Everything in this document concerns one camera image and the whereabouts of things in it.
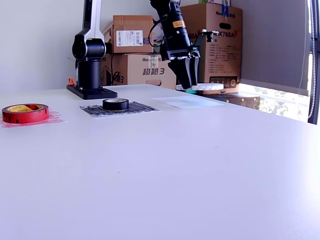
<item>teal object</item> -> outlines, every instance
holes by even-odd
[[[187,94],[196,94],[197,91],[196,90],[186,90]]]

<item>tabletop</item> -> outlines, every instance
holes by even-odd
[[[67,120],[0,129],[1,240],[320,239],[317,126],[111,90],[160,111],[94,118],[79,106],[101,100],[65,89],[0,95],[0,109],[40,103]]]

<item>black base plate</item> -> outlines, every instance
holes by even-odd
[[[66,89],[84,100],[113,99],[118,97],[118,93],[104,88],[80,90],[76,86],[66,86]]]

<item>red tape roll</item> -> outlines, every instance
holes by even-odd
[[[49,118],[49,107],[43,104],[21,104],[2,109],[2,119],[8,124],[36,123]]]

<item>black tape roll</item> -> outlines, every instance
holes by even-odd
[[[103,100],[103,109],[107,111],[128,110],[129,100],[122,98],[110,98]]]

